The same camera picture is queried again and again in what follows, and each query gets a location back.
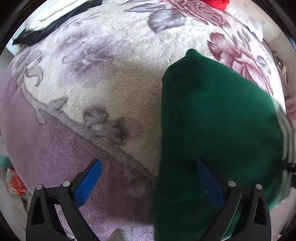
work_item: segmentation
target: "silver bolt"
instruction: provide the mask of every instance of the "silver bolt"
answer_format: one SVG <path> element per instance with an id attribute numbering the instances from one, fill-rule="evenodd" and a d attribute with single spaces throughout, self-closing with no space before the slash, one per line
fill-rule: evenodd
<path id="1" fill-rule="evenodd" d="M 262 186 L 260 184 L 257 184 L 256 185 L 256 188 L 259 189 L 259 190 L 261 190 L 262 189 Z"/>
<path id="2" fill-rule="evenodd" d="M 42 184 L 39 184 L 39 185 L 36 186 L 36 189 L 37 189 L 37 190 L 41 190 L 42 187 L 43 187 Z"/>
<path id="3" fill-rule="evenodd" d="M 236 184 L 235 184 L 234 181 L 229 181 L 229 182 L 228 182 L 228 185 L 231 186 L 231 187 L 235 187 Z"/>
<path id="4" fill-rule="evenodd" d="M 64 181 L 64 182 L 63 182 L 63 186 L 64 186 L 64 187 L 68 187 L 68 186 L 70 186 L 70 184 L 71 184 L 70 181 Z"/>

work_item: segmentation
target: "red object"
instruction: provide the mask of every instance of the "red object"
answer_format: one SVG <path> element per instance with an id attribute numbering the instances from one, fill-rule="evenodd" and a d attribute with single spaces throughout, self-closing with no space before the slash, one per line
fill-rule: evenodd
<path id="1" fill-rule="evenodd" d="M 207 5 L 224 11 L 229 3 L 229 0 L 201 0 Z"/>

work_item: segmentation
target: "green cloth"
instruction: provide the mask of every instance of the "green cloth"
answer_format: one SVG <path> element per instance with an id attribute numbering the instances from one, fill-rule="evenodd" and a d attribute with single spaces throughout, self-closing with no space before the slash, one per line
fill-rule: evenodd
<path id="1" fill-rule="evenodd" d="M 274 206 L 284 161 L 283 132 L 272 98 L 194 49 L 167 69 L 162 84 L 155 240 L 197 241 L 219 213 L 197 177 L 199 158 L 237 185 L 260 183 Z"/>

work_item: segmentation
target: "floral blanket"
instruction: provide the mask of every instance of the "floral blanket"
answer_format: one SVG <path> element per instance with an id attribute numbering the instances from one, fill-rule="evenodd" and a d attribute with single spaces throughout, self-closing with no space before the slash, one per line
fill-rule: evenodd
<path id="1" fill-rule="evenodd" d="M 106 0 L 24 46 L 2 77 L 0 129 L 28 189 L 72 180 L 98 158 L 102 176 L 80 208 L 87 223 L 100 240 L 116 228 L 153 240 L 161 79 L 190 48 L 284 108 L 273 59 L 227 12 L 199 0 Z"/>

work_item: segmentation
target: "folded green fabric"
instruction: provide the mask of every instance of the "folded green fabric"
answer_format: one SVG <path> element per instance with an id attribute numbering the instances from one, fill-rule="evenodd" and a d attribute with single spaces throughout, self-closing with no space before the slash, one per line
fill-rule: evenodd
<path id="1" fill-rule="evenodd" d="M 157 241 L 197 241 L 219 213 L 197 177 L 199 158 L 237 185 L 260 183 L 270 208 L 287 197 L 292 129 L 270 95 L 193 49 L 167 69 L 162 83 Z"/>

